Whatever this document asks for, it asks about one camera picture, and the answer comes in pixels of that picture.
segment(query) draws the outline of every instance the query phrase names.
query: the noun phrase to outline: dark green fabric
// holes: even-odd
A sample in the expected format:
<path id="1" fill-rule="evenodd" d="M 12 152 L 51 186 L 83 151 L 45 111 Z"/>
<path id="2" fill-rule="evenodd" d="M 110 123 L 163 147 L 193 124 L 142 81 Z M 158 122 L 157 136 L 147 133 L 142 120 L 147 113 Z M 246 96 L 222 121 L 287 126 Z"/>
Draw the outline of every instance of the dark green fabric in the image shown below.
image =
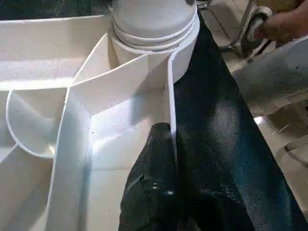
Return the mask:
<path id="1" fill-rule="evenodd" d="M 110 0 L 0 0 L 0 20 L 104 14 Z"/>

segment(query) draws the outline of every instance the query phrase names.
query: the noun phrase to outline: white plastic compartment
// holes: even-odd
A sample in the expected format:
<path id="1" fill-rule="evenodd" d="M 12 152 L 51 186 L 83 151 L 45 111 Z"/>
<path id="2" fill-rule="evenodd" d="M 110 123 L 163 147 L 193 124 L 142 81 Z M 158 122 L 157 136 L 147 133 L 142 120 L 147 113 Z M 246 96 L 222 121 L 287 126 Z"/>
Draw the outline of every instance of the white plastic compartment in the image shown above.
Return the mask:
<path id="1" fill-rule="evenodd" d="M 151 126 L 168 122 L 175 129 L 168 57 L 145 54 L 70 88 L 46 230 L 117 229 L 126 178 Z"/>
<path id="2" fill-rule="evenodd" d="M 0 91 L 0 231 L 43 231 L 52 162 L 15 144 L 5 121 L 8 95 Z"/>
<path id="3" fill-rule="evenodd" d="M 26 152 L 53 158 L 67 88 L 12 90 L 6 121 L 12 137 Z"/>
<path id="4" fill-rule="evenodd" d="M 0 21 L 0 89 L 68 87 L 109 15 Z"/>
<path id="5" fill-rule="evenodd" d="M 108 16 L 0 22 L 0 89 L 10 91 L 0 91 L 0 231 L 117 230 L 151 126 L 167 122 L 175 135 L 173 78 L 187 69 L 199 21 L 157 53 L 127 47 L 110 25 Z"/>

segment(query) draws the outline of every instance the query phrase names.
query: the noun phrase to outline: hand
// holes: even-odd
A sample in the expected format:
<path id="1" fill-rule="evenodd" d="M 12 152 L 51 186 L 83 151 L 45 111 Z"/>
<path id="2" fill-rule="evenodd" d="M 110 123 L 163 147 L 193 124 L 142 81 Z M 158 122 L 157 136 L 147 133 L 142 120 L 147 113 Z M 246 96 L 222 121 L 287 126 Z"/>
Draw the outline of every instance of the hand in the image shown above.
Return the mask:
<path id="1" fill-rule="evenodd" d="M 308 34 L 308 0 L 299 8 L 269 18 L 255 32 L 256 38 L 268 38 L 283 45 Z"/>

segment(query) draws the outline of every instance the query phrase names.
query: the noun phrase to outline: curved white edge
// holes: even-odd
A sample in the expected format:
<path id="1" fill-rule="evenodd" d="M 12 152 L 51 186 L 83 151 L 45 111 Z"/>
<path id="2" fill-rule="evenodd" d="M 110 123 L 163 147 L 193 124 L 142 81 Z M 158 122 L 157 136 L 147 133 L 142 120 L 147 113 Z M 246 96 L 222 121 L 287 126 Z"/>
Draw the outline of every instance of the curved white edge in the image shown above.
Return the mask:
<path id="1" fill-rule="evenodd" d="M 14 92 L 14 90 L 9 91 L 9 94 L 8 94 L 8 97 L 7 97 L 7 101 L 6 101 L 6 108 L 5 108 L 5 119 L 6 119 L 8 130 L 9 130 L 12 138 L 27 153 L 29 153 L 29 154 L 31 154 L 33 156 L 39 157 L 39 158 L 53 159 L 54 155 L 52 155 L 52 154 L 38 154 L 38 153 L 28 149 L 27 147 L 25 147 L 23 145 L 23 143 L 15 135 L 14 130 L 13 130 L 12 126 L 11 126 L 10 117 L 9 117 L 10 99 L 11 99 L 11 95 L 12 95 L 13 92 Z"/>
<path id="2" fill-rule="evenodd" d="M 188 39 L 186 39 L 181 46 L 172 52 L 168 60 L 167 78 L 168 78 L 168 90 L 169 90 L 169 107 L 170 107 L 170 131 L 173 138 L 175 151 L 177 153 L 177 120 L 175 109 L 175 97 L 174 97 L 174 83 L 179 81 L 185 72 L 187 71 L 195 42 L 199 34 L 200 21 L 196 18 L 193 31 Z M 174 65 L 177 65 L 177 73 L 173 72 Z"/>
<path id="3" fill-rule="evenodd" d="M 63 107 L 63 111 L 62 111 L 62 115 L 61 115 L 61 120 L 60 120 L 58 134 L 57 134 L 57 141 L 56 141 L 56 146 L 55 146 L 55 150 L 54 150 L 53 165 L 52 165 L 52 171 L 51 171 L 51 181 L 50 181 L 50 187 L 49 187 L 49 193 L 48 193 L 48 200 L 47 200 L 47 204 L 46 204 L 46 218 L 47 219 L 48 219 L 49 210 L 50 210 L 50 203 L 51 203 L 50 198 L 51 198 L 51 194 L 53 192 L 54 173 L 55 173 L 56 164 L 57 164 L 57 155 L 58 155 L 60 133 L 61 133 L 61 129 L 62 129 L 64 114 L 65 114 L 65 111 L 66 111 L 66 102 L 68 100 L 69 91 L 70 91 L 70 89 L 68 88 L 67 91 L 66 91 L 64 107 Z"/>

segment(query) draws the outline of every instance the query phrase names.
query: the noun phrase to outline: white cylindrical pipe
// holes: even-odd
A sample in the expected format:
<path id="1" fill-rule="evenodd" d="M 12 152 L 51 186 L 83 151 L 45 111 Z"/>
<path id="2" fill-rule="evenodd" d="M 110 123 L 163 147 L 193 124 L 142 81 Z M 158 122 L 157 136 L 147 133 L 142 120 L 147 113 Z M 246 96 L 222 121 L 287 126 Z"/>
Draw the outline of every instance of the white cylindrical pipe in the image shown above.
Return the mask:
<path id="1" fill-rule="evenodd" d="M 187 38 L 197 17 L 194 0 L 114 0 L 119 39 L 136 49 L 162 51 Z"/>

